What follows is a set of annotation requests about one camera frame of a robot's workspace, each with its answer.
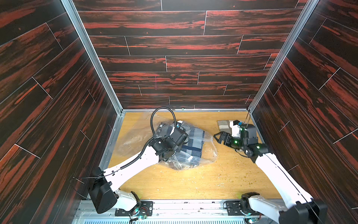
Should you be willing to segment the beige striped scarf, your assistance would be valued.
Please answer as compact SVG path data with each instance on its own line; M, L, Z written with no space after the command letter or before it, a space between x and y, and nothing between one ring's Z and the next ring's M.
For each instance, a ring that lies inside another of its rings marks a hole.
M227 132L232 134L233 120L218 120L217 124L220 132Z

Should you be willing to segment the dark blue grey plaid scarf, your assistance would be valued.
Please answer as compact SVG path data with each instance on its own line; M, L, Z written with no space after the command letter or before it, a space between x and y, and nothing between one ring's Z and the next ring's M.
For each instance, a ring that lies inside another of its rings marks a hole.
M181 150L170 157L166 164L174 170L185 170L200 165L204 146L205 131L185 121L178 121L177 127L188 135Z

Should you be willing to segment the clear plastic vacuum bag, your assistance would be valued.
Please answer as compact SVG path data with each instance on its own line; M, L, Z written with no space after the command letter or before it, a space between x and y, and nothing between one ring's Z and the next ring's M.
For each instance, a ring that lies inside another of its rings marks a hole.
M110 168L111 172L143 170L157 163L174 170L188 170L216 161L218 152L209 132L177 119L156 124L155 118L152 114L137 122L120 138L114 154L124 161Z

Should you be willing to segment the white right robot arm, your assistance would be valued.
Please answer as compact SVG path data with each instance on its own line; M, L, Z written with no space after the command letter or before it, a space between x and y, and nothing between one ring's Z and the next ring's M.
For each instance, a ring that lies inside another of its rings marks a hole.
M243 152L269 178L281 195L284 206L265 199L257 192L242 194L240 213L262 214L278 224L323 224L327 205L315 200L305 191L278 161L264 143L259 143L256 127L238 120L219 120L219 133L213 137L236 152Z

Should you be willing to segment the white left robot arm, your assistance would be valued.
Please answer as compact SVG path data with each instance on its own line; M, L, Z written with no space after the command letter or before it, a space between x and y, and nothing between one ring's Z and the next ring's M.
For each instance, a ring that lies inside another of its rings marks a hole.
M94 180L89 186L89 195L96 212L102 214L115 208L137 213L141 207L139 197L133 191L122 191L120 187L146 168L175 155L187 138L183 128L173 128L169 135L151 137L141 152L124 162L104 171L100 168L93 170Z

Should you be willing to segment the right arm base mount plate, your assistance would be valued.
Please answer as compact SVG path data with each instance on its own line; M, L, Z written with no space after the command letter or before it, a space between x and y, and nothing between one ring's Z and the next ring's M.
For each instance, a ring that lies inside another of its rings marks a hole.
M245 213L241 210L240 200L225 201L223 208L227 210L229 216L250 216L252 213Z

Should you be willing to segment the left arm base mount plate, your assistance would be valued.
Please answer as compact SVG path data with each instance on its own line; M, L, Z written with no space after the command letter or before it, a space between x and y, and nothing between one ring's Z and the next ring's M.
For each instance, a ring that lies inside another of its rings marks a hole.
M142 201L141 205L134 212L130 213L123 209L116 209L115 216L116 217L128 217L131 215L132 217L142 217L147 218L152 216L153 214L153 201Z

